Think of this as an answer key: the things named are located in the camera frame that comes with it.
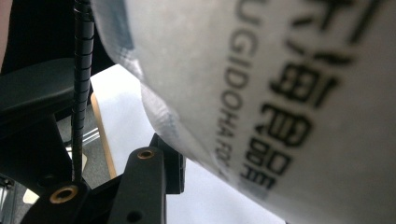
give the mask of chair armrest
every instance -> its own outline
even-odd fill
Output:
[[[74,60],[35,64],[0,77],[0,139],[73,103]]]

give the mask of threaded metal rod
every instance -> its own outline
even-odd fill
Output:
[[[73,181],[82,180],[82,135],[90,93],[94,23],[90,1],[76,0],[75,7],[75,83],[72,113]]]

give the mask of white surface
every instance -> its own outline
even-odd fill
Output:
[[[91,78],[117,175],[129,154],[149,145],[154,130],[145,119],[140,82],[120,65]]]
[[[0,212],[3,210],[4,202],[6,201],[7,191],[4,188],[0,188]]]
[[[154,131],[140,100],[137,79],[121,66],[92,77],[92,86],[119,175],[130,152],[147,146]],[[167,196],[167,220],[170,224],[284,223],[191,161],[187,161],[185,192]]]
[[[23,195],[23,202],[34,204],[35,202],[37,202],[38,198],[39,198],[38,195],[36,195],[31,190],[27,189],[25,194]]]

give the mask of wooden edge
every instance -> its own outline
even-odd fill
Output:
[[[91,103],[92,103],[93,114],[95,115],[96,124],[98,126],[98,130],[99,130],[99,134],[100,134],[100,140],[102,141],[102,146],[103,146],[103,149],[105,152],[105,158],[106,158],[106,162],[107,162],[108,172],[110,174],[110,178],[112,179],[112,178],[117,177],[117,172],[114,167],[113,157],[111,156],[110,147],[108,146],[105,128],[102,123],[102,116],[100,114],[99,105],[96,100],[96,96],[95,96],[94,92],[91,95]]]

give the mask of black chair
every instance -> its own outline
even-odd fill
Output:
[[[0,76],[0,173],[38,195],[71,179],[56,126],[74,84],[74,1],[14,0]],[[92,73],[114,64],[95,35]]]

